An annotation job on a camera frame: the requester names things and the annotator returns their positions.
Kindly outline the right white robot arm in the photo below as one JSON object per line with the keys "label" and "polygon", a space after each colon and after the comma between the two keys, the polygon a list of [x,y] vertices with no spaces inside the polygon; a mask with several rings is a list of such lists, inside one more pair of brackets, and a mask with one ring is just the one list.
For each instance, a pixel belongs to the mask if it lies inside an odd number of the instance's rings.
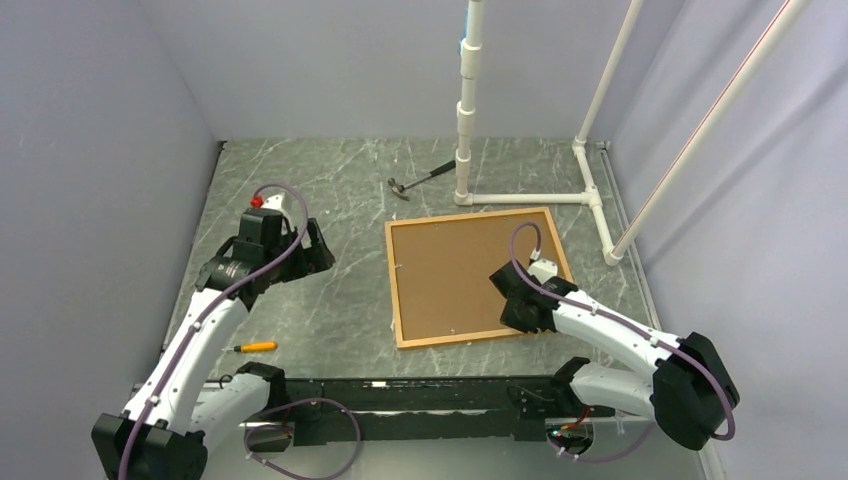
{"label": "right white robot arm", "polygon": [[583,340],[624,364],[618,370],[585,357],[568,360],[551,378],[557,411],[574,415],[610,407],[653,421],[689,450],[735,430],[739,392],[713,342],[642,325],[608,309],[540,259],[527,269],[504,264],[490,277],[506,304],[502,325],[522,333],[554,332]]}

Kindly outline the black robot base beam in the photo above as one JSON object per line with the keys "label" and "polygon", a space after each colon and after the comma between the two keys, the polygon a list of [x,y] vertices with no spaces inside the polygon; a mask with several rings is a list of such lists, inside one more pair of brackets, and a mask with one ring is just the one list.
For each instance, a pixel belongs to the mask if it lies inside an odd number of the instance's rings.
{"label": "black robot base beam", "polygon": [[263,451],[331,442],[508,438],[546,441],[575,421],[612,416],[560,397],[547,376],[290,379],[273,413],[244,423]]}

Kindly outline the orange picture frame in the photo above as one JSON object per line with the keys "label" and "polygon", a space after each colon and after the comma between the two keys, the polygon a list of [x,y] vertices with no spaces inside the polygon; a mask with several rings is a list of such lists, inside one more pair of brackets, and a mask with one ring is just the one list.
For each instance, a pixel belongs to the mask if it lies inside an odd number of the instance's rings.
{"label": "orange picture frame", "polygon": [[385,225],[393,330],[400,350],[517,336],[503,326],[506,304],[489,280],[512,252],[521,263],[541,230],[543,258],[572,277],[547,207],[389,221]]}

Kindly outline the yellow handled screwdriver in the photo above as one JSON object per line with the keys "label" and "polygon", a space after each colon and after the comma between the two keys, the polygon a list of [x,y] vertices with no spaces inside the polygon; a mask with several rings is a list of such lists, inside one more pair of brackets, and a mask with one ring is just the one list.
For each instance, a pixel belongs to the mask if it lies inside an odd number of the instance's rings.
{"label": "yellow handled screwdriver", "polygon": [[223,352],[226,353],[239,353],[239,354],[252,354],[252,353],[265,353],[272,352],[278,348],[278,343],[276,341],[265,341],[265,342],[254,342],[254,343],[245,343],[238,344],[231,347],[227,347],[223,349]]}

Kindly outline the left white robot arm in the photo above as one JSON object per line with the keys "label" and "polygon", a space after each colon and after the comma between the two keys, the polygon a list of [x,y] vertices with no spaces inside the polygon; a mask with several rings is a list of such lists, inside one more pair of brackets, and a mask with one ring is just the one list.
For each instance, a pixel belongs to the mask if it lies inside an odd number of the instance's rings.
{"label": "left white robot arm", "polygon": [[109,479],[199,479],[226,432],[291,397],[278,367],[249,361],[206,401],[199,396],[234,330],[269,287],[335,262],[316,219],[298,230],[281,208],[249,208],[236,235],[200,269],[189,309],[144,385],[121,413],[103,413],[92,440]]}

